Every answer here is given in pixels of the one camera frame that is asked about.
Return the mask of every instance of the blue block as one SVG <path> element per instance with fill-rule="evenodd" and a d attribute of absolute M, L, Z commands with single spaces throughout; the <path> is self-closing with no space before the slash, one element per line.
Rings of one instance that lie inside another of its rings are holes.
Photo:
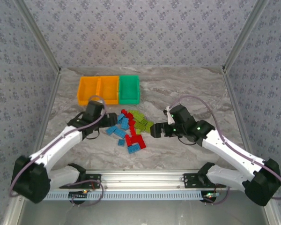
<path fill-rule="evenodd" d="M 123 119 L 124 117 L 125 117 L 125 115 L 122 114 L 122 113 L 118 116 L 118 124 L 121 123 L 121 121 L 122 121 L 122 119 Z"/>
<path fill-rule="evenodd" d="M 139 151 L 139 150 L 141 150 L 139 144 L 135 144 L 135 145 L 132 145 L 132 146 L 128 147 L 129 154 L 135 153 L 136 151 Z"/>
<path fill-rule="evenodd" d="M 125 140 L 124 139 L 120 139 L 118 141 L 118 146 L 124 146 L 125 145 Z"/>
<path fill-rule="evenodd" d="M 117 129 L 114 131 L 114 134 L 117 135 L 117 136 L 119 136 L 119 137 L 121 137 L 121 138 L 124 138 L 125 135 L 126 135 L 126 132 L 123 131 L 123 130 L 121 130 L 121 129 L 119 129 L 119 128 L 117 128 Z"/>
<path fill-rule="evenodd" d="M 108 135 L 111 135 L 113 132 L 115 132 L 116 129 L 117 129 L 117 126 L 110 127 L 106 130 L 106 133 Z"/>
<path fill-rule="evenodd" d="M 124 130 L 127 130 L 128 129 L 127 127 L 129 126 L 128 122 L 129 122 L 129 119 L 123 118 L 122 123 L 121 123 L 121 128 L 124 129 Z"/>

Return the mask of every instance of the wall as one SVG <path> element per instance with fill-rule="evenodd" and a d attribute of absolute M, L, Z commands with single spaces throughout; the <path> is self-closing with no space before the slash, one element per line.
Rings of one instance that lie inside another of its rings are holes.
<path fill-rule="evenodd" d="M 281 0 L 267 5 L 229 75 L 253 149 L 281 168 Z"/>
<path fill-rule="evenodd" d="M 0 223 L 13 165 L 32 151 L 56 73 L 11 0 L 0 0 Z"/>
<path fill-rule="evenodd" d="M 62 67 L 222 65 L 256 0 L 25 0 Z"/>

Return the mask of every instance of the plastic bin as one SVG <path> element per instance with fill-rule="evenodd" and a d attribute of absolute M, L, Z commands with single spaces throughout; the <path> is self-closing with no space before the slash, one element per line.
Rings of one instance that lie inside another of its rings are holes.
<path fill-rule="evenodd" d="M 88 105 L 92 95 L 101 96 L 107 105 L 117 105 L 118 87 L 119 76 L 82 76 L 77 91 L 78 105 Z"/>
<path fill-rule="evenodd" d="M 137 75 L 121 75 L 119 82 L 119 103 L 140 103 L 140 79 Z"/>

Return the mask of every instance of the orange bin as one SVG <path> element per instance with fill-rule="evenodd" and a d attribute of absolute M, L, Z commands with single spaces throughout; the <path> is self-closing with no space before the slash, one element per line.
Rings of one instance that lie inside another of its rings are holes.
<path fill-rule="evenodd" d="M 99 95 L 107 105 L 118 105 L 118 83 L 119 76 L 82 76 L 77 91 L 78 105 L 88 105 L 92 95 Z"/>

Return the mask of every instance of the marble surface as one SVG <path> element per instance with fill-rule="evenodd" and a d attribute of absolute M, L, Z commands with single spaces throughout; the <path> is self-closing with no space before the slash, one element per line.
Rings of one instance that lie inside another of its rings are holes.
<path fill-rule="evenodd" d="M 162 110 L 166 106 L 181 95 L 196 95 L 212 107 L 224 135 L 243 146 L 222 74 L 199 67 L 63 68 L 43 146 L 57 136 L 70 119 L 85 109 L 78 106 L 76 99 L 80 76 L 124 74 L 140 76 L 140 104 L 108 106 L 108 112 L 119 114 L 122 108 L 137 109 L 148 120 L 163 122 L 166 118 Z M 211 114 L 199 101 L 184 99 L 181 103 L 195 119 L 214 124 Z M 174 137 L 155 139 L 147 133 L 143 134 L 147 148 L 128 154 L 127 147 L 118 146 L 119 137 L 108 136 L 105 130 L 101 129 L 97 139 L 85 139 L 74 146 L 54 168 L 76 163 L 86 169 L 200 169 L 206 162 L 231 168 L 218 155 L 198 145 L 186 146 Z"/>

